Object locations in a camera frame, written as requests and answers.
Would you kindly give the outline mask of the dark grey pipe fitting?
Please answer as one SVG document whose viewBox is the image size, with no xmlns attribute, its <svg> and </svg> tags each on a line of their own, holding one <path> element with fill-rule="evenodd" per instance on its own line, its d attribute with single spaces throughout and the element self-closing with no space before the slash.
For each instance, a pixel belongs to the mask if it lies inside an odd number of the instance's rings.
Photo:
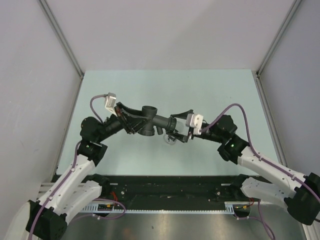
<svg viewBox="0 0 320 240">
<path fill-rule="evenodd" d="M 153 106 L 145 105 L 141 109 L 142 116 L 148 119 L 146 125 L 138 132 L 142 136 L 151 137 L 155 135 L 155 128 L 158 135 L 162 135 L 165 130 L 173 133 L 176 130 L 177 120 L 170 116 L 164 117 L 157 115 L 158 109 Z"/>
</svg>

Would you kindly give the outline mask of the clear plastic threaded connector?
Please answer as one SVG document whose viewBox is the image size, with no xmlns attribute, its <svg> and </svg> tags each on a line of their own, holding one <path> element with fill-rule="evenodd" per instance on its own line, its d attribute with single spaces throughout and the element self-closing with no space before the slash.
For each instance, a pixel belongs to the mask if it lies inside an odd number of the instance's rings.
<svg viewBox="0 0 320 240">
<path fill-rule="evenodd" d="M 176 133 L 176 132 L 178 132 L 177 126 L 175 126 L 174 130 L 165 129 L 163 134 L 163 139 L 166 144 L 174 145 L 177 142 L 177 139 L 171 135 L 172 133 Z"/>
</svg>

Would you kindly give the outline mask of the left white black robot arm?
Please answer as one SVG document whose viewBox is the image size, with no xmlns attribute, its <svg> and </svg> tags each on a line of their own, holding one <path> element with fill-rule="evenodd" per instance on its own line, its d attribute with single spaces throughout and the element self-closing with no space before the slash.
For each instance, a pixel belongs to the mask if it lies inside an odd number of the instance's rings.
<svg viewBox="0 0 320 240">
<path fill-rule="evenodd" d="M 111 112 L 106 120 L 95 114 L 82 121 L 81 140 L 76 143 L 67 170 L 37 201 L 28 202 L 29 219 L 25 229 L 29 240 L 34 236 L 42 240 L 61 239 L 70 222 L 86 205 L 110 196 L 109 179 L 99 174 L 91 176 L 81 189 L 77 189 L 104 157 L 108 148 L 102 143 L 104 140 L 121 130 L 128 134 L 154 134 L 153 119 L 158 111 L 155 107 L 146 105 L 135 110 L 107 99 L 105 108 Z"/>
</svg>

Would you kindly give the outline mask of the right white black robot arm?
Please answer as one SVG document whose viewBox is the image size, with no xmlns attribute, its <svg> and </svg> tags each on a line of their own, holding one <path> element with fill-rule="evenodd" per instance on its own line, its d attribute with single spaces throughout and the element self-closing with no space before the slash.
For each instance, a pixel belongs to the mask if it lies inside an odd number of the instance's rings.
<svg viewBox="0 0 320 240">
<path fill-rule="evenodd" d="M 224 111 L 212 123 L 205 123 L 203 116 L 192 110 L 173 114 L 169 119 L 169 128 L 166 129 L 169 136 L 183 143 L 194 137 L 220 143 L 217 151 L 223 160 L 247 168 L 267 180 L 262 182 L 246 175 L 239 176 L 239 182 L 230 188 L 235 200 L 250 197 L 278 205 L 307 226 L 318 221 L 319 175 L 292 170 L 258 152 L 249 135 L 243 139 L 236 134 L 238 127 Z"/>
</svg>

